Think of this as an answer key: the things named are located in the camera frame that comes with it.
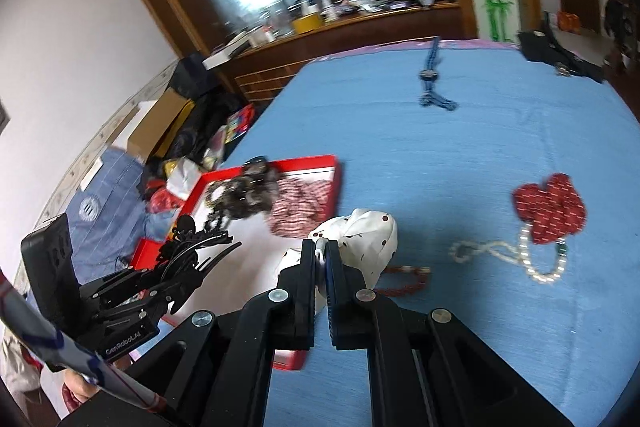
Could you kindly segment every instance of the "pearl necklace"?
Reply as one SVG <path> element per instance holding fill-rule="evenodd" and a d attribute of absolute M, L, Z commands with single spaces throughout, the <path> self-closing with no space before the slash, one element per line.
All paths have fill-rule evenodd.
<path fill-rule="evenodd" d="M 456 263 L 467 263 L 471 261 L 473 256 L 486 252 L 506 263 L 523 266 L 526 269 L 526 274 L 538 283 L 554 283 L 562 277 L 566 268 L 566 253 L 568 251 L 566 240 L 564 237 L 556 240 L 556 263 L 553 270 L 547 273 L 540 273 L 533 267 L 531 254 L 529 252 L 529 240 L 531 238 L 532 227 L 533 225 L 531 223 L 527 223 L 520 229 L 517 247 L 504 241 L 492 241 L 490 243 L 484 243 L 483 245 L 474 243 L 473 241 L 458 241 L 449 248 L 449 255 L 452 256 Z M 462 248 L 467 252 L 460 255 Z M 497 248 L 504 248 L 510 254 L 500 253 L 500 251 L 496 250 Z"/>

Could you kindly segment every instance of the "pink striped scrunchie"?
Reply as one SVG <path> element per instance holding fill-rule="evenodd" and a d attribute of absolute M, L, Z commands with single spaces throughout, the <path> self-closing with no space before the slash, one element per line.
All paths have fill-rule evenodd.
<path fill-rule="evenodd" d="M 299 178 L 278 180 L 278 199 L 273 203 L 267 223 L 274 235 L 305 239 L 322 223 L 329 199 L 331 181 L 305 182 Z"/>

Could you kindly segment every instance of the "red scrunchie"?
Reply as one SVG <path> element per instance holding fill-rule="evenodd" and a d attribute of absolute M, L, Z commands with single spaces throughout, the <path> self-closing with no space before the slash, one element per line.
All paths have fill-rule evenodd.
<path fill-rule="evenodd" d="M 516 188 L 513 201 L 520 219 L 533 223 L 531 240 L 537 245 L 580 232 L 587 217 L 571 178 L 560 172 L 549 178 L 546 190 L 535 183 Z"/>

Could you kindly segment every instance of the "silver bolt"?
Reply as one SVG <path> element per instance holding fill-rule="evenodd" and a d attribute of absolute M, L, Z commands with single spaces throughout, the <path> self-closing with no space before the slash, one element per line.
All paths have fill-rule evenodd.
<path fill-rule="evenodd" d="M 276 288 L 269 292 L 269 300 L 273 302 L 284 302 L 289 298 L 289 293 L 281 288 Z"/>
<path fill-rule="evenodd" d="M 443 308 L 438 308 L 431 312 L 431 318 L 440 324 L 446 324 L 451 320 L 451 313 Z"/>
<path fill-rule="evenodd" d="M 201 328 L 208 324 L 211 324 L 213 320 L 213 315 L 210 312 L 195 312 L 193 317 L 191 317 L 191 324 L 196 326 L 197 328 Z"/>
<path fill-rule="evenodd" d="M 376 293 L 368 288 L 356 291 L 356 299 L 360 302 L 371 302 L 375 298 Z"/>

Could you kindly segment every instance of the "bed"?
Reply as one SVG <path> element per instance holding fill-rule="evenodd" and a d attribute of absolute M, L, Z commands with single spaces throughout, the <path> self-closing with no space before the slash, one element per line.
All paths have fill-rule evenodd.
<path fill-rule="evenodd" d="M 517 49 L 451 42 L 436 90 L 459 108 L 418 104 L 428 43 L 315 60 L 276 97 L 227 166 L 335 154 L 343 167 L 338 215 L 391 213 L 392 264 L 430 266 L 428 288 L 397 302 L 455 313 L 577 427 L 595 427 L 640 359 L 640 129 L 609 84 L 557 76 Z M 519 185 L 565 172 L 588 212 L 567 240 L 552 285 L 490 255 L 455 263 L 456 241 L 514 243 Z M 532 248 L 551 266 L 553 245 Z M 370 425 L 364 351 L 336 352 L 326 311 L 301 371 L 275 371 L 267 427 Z"/>

